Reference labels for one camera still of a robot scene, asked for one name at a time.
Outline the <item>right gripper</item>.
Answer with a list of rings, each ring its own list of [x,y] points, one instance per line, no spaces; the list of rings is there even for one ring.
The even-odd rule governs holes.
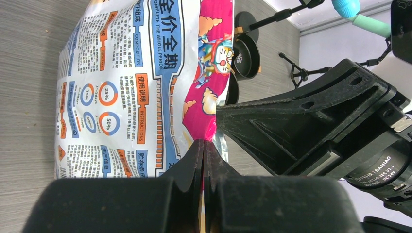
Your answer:
[[[348,59],[295,90],[219,106],[216,124],[273,175],[344,178],[412,215],[411,100]]]

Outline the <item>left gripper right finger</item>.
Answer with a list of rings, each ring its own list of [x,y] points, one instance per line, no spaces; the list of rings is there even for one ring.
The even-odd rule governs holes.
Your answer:
[[[349,196],[325,177],[242,176],[204,143],[207,233],[361,233]]]

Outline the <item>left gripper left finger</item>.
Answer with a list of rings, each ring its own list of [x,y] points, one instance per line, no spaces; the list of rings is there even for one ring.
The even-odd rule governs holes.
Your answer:
[[[58,179],[23,227],[25,233],[197,233],[204,141],[158,178]]]

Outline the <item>colourful pet food bag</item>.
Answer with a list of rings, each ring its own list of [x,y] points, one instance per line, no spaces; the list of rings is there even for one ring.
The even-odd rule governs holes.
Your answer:
[[[232,0],[92,0],[59,56],[57,179],[158,178],[216,135]]]

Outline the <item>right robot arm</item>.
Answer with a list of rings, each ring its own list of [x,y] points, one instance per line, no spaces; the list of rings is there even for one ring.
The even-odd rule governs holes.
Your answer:
[[[412,3],[391,3],[400,60],[384,79],[344,59],[295,90],[217,109],[217,127],[273,175],[344,178],[412,214]]]

